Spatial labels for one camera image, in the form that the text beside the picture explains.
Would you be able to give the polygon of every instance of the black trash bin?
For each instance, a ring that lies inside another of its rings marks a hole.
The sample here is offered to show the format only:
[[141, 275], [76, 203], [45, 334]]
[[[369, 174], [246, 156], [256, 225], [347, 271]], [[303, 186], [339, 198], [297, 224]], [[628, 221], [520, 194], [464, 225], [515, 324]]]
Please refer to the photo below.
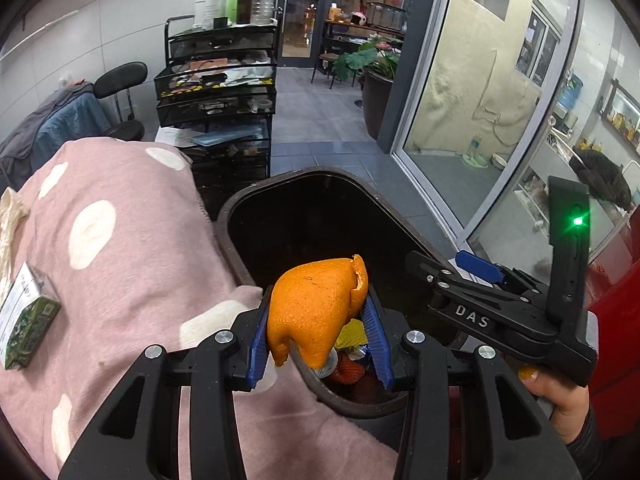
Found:
[[[225, 203], [216, 230], [223, 254], [241, 285], [265, 288], [292, 267], [359, 254], [384, 307], [399, 310], [411, 328], [429, 333], [446, 346], [460, 348], [466, 339], [428, 313], [431, 285], [404, 270], [404, 258], [411, 251], [448, 265], [446, 260], [352, 174], [312, 168], [254, 184]], [[372, 404], [353, 402], [341, 385], [318, 380], [297, 352], [292, 352], [292, 357], [309, 389], [343, 416], [377, 418], [404, 410], [404, 393], [383, 392]]]

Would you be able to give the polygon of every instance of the blue gripper pad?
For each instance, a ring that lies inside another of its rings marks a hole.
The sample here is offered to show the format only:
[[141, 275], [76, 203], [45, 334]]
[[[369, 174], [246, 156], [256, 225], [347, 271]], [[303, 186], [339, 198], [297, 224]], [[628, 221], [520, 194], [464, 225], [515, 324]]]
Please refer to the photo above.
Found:
[[487, 283], [498, 285], [504, 280], [504, 274], [500, 272], [499, 267], [467, 251], [456, 254], [456, 265]]
[[246, 372], [246, 380], [252, 388], [264, 377], [264, 369], [267, 366], [269, 350], [267, 348], [267, 318], [269, 307], [264, 310], [262, 319], [255, 331], [254, 340], [249, 348], [249, 367]]
[[364, 324], [364, 332], [369, 340], [369, 351], [376, 367], [376, 375], [384, 387], [391, 391], [394, 386], [394, 374], [391, 366], [391, 350], [386, 340], [385, 331], [376, 311], [371, 296], [367, 294], [364, 306], [360, 311]]

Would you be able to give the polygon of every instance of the door handle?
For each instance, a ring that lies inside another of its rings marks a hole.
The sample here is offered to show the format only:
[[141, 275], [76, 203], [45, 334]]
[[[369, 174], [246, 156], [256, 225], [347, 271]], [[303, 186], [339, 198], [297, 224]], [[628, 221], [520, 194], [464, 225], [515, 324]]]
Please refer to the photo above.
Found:
[[287, 16], [287, 1], [288, 0], [284, 0], [284, 6], [282, 7], [282, 23], [280, 24], [280, 35], [284, 34], [284, 20]]

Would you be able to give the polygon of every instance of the brown bottle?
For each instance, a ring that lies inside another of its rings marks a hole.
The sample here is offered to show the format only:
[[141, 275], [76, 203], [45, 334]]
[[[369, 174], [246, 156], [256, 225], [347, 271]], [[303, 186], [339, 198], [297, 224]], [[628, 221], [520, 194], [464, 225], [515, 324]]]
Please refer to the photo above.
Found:
[[251, 8], [253, 0], [238, 0], [238, 15], [236, 23], [246, 25], [251, 23]]

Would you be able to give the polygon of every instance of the fingernail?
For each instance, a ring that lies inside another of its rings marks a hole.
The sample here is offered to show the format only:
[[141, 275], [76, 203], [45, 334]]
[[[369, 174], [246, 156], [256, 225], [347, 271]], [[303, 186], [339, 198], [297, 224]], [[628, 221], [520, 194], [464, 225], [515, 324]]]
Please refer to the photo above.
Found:
[[523, 366], [518, 370], [518, 377], [521, 381], [535, 381], [538, 378], [538, 369], [533, 366]]

